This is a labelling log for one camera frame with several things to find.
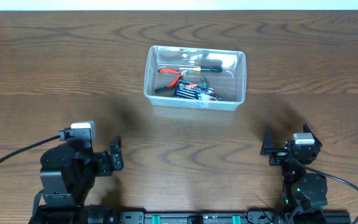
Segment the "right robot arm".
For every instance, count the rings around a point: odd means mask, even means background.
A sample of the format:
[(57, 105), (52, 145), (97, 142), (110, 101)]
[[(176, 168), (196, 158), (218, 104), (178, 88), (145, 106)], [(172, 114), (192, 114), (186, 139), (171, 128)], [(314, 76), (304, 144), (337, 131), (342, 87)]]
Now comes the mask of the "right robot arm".
[(311, 164), (320, 152), (321, 141), (304, 124), (302, 133), (295, 133), (293, 140), (284, 147), (275, 147), (268, 126), (260, 155), (269, 156), (271, 166), (282, 169), (282, 195), (285, 206), (273, 215), (272, 223), (326, 223), (322, 208), (328, 204), (327, 179), (316, 173), (308, 173)]

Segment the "blue precision screwdriver set case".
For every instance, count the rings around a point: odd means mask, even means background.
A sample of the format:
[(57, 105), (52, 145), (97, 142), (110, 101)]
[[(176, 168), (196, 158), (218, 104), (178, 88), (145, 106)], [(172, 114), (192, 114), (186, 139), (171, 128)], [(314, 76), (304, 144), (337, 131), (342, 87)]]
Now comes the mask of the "blue precision screwdriver set case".
[(175, 98), (184, 98), (188, 100), (217, 101), (219, 97), (214, 94), (214, 88), (209, 86), (209, 81), (201, 80), (200, 83), (192, 83), (185, 80), (178, 80), (173, 83), (175, 90), (173, 96)]

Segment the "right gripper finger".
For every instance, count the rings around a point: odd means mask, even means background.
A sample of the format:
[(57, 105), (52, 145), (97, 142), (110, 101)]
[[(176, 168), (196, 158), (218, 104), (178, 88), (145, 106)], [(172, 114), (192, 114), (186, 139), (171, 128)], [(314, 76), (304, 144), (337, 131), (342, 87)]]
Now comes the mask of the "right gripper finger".
[(311, 129), (309, 128), (309, 126), (306, 123), (303, 125), (303, 132), (310, 133), (312, 135), (312, 137), (314, 139), (314, 145), (316, 145), (316, 146), (322, 145), (321, 141), (313, 134), (313, 132), (311, 131)]
[(265, 127), (264, 140), (260, 150), (260, 155), (269, 155), (273, 152), (273, 139), (269, 125)]

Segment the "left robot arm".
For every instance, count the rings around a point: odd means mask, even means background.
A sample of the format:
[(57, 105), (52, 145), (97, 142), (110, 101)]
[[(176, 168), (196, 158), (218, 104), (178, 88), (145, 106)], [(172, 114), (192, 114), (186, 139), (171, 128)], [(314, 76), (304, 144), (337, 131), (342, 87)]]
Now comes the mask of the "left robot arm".
[(30, 223), (119, 223), (118, 212), (103, 205), (85, 205), (97, 177), (122, 170), (121, 138), (109, 143), (109, 151), (94, 152), (89, 137), (68, 138), (40, 159), (43, 190), (34, 198)]

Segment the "silver ring wrench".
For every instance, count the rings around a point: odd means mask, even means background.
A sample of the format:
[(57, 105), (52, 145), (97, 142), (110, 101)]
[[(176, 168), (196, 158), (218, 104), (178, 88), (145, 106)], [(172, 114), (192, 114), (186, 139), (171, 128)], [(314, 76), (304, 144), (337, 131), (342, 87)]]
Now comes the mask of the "silver ring wrench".
[(221, 101), (222, 98), (214, 94), (213, 91), (205, 91), (200, 88), (189, 88), (177, 90), (174, 93), (175, 98), (184, 98), (189, 100), (203, 100), (203, 101)]

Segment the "small hammer black handle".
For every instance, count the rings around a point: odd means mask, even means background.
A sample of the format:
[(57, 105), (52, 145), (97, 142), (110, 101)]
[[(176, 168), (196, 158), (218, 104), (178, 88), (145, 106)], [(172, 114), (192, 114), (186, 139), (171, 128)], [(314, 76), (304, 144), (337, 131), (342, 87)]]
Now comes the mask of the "small hammer black handle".
[(205, 90), (207, 91), (209, 88), (209, 81), (205, 77), (202, 77), (201, 81), (199, 83), (180, 85), (178, 83), (179, 81), (180, 81), (180, 79), (178, 79), (177, 82), (173, 86), (165, 86), (163, 88), (156, 88), (154, 90), (154, 92), (155, 93), (164, 93), (164, 92), (168, 92), (168, 91), (176, 91), (176, 90), (196, 88), (196, 87), (205, 87)]

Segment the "black yellow screwdriver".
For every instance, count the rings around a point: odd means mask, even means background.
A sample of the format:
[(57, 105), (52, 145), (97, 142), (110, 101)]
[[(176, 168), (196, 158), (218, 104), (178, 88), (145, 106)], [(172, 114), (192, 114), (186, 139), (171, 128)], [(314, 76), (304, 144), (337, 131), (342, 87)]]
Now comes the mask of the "black yellow screwdriver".
[(180, 67), (180, 70), (191, 70), (194, 72), (211, 72), (211, 73), (221, 73), (223, 68), (220, 66), (217, 67), (207, 67), (207, 66), (197, 66), (197, 67)]

